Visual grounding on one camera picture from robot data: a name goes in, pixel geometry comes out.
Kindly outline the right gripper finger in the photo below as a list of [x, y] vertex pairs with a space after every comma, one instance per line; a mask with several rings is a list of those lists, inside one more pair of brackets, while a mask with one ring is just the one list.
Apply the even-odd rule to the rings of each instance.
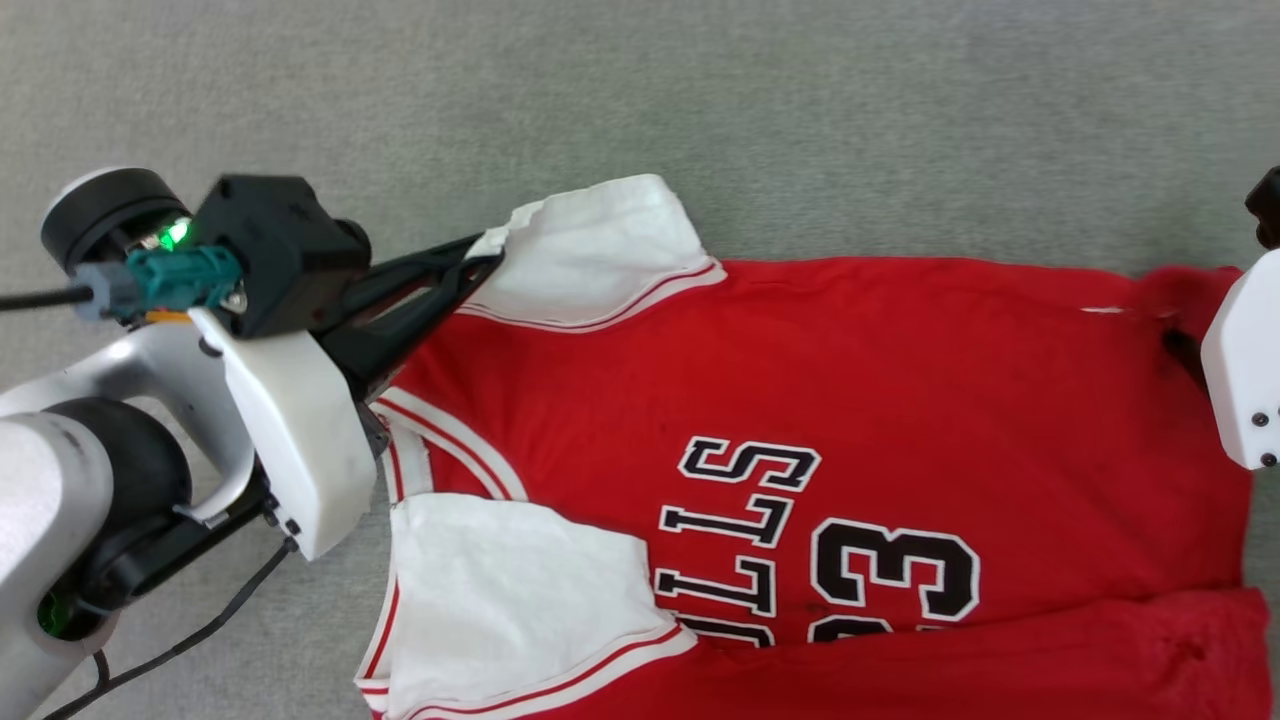
[[1199, 389], [1207, 388], [1201, 360], [1201, 342], [1178, 328], [1164, 332], [1165, 351], [1181, 366]]

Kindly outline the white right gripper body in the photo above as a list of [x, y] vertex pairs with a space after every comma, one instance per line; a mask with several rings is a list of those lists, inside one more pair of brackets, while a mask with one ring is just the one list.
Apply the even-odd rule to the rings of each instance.
[[1252, 471], [1280, 466], [1280, 250], [1233, 283], [1201, 361], [1226, 455]]

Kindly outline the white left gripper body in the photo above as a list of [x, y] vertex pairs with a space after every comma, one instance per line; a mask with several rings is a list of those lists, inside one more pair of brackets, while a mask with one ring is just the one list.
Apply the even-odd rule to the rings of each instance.
[[320, 343], [298, 331], [237, 340], [209, 310], [191, 320], [221, 352], [227, 388], [301, 555], [335, 548], [371, 507], [379, 461], [346, 378]]

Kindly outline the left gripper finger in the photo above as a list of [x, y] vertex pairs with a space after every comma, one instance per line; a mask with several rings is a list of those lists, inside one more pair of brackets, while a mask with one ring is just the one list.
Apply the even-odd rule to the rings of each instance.
[[353, 282], [320, 310], [320, 346], [349, 388], [379, 388], [497, 269], [481, 282], [452, 281], [384, 304], [352, 304]]
[[384, 304], [419, 288], [481, 282], [500, 265], [500, 242], [463, 237], [378, 263], [349, 287], [352, 304]]

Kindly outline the red and white basketball jersey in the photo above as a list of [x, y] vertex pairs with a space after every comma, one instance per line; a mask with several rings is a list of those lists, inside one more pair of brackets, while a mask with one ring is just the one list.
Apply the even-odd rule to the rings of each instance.
[[372, 720], [1271, 720], [1238, 270], [721, 261], [658, 176], [488, 250], [374, 405]]

